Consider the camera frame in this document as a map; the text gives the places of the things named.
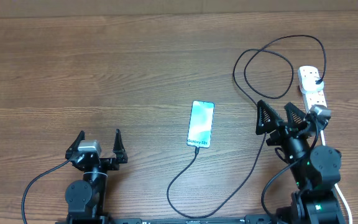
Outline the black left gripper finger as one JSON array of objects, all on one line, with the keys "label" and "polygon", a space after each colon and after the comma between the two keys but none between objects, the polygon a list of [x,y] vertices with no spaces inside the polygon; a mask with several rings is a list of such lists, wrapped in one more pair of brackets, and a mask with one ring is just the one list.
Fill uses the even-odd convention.
[{"label": "black left gripper finger", "polygon": [[83,130],[80,131],[79,135],[70,145],[70,147],[66,150],[65,159],[69,159],[75,152],[78,152],[78,146],[82,140],[85,139],[85,132]]},{"label": "black left gripper finger", "polygon": [[113,153],[116,155],[118,162],[127,162],[127,153],[122,142],[121,131],[116,129],[116,135],[113,146]]}]

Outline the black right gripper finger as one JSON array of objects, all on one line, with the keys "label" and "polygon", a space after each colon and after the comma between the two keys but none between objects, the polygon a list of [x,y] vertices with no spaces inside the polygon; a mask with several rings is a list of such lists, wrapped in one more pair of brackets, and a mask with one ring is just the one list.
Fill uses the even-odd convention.
[{"label": "black right gripper finger", "polygon": [[271,133],[283,123],[279,114],[264,100],[257,102],[256,135]]},{"label": "black right gripper finger", "polygon": [[287,114],[288,124],[300,124],[303,122],[306,113],[296,107],[293,103],[289,102],[284,106]]}]

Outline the blue smartphone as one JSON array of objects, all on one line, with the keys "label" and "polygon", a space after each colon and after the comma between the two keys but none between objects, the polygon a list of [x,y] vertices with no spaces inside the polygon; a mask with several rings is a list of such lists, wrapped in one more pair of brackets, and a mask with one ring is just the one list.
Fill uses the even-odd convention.
[{"label": "blue smartphone", "polygon": [[188,146],[210,147],[214,106],[211,102],[193,101],[186,139]]}]

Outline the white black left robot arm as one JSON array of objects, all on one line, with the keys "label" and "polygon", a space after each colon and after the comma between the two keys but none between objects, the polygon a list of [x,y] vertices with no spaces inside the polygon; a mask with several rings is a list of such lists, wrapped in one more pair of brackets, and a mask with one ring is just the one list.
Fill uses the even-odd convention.
[{"label": "white black left robot arm", "polygon": [[101,157],[99,141],[86,140],[84,131],[79,133],[67,149],[65,158],[73,167],[83,172],[83,178],[72,182],[66,189],[66,223],[114,222],[112,216],[104,211],[104,201],[108,172],[119,170],[120,164],[128,162],[119,129],[116,130],[112,151],[115,157]]}]

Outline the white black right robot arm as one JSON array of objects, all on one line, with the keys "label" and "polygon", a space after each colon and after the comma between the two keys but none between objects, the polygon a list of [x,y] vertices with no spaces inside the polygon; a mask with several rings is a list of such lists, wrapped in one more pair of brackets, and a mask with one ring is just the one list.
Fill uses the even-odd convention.
[{"label": "white black right robot arm", "polygon": [[292,103],[284,107],[287,119],[265,101],[257,102],[256,134],[267,134],[267,145],[283,152],[286,167],[266,184],[261,196],[284,172],[290,170],[298,190],[291,194],[291,205],[266,211],[272,223],[344,223],[334,186],[340,181],[341,153],[318,145],[319,134],[328,125],[331,110],[313,105],[303,112]]}]

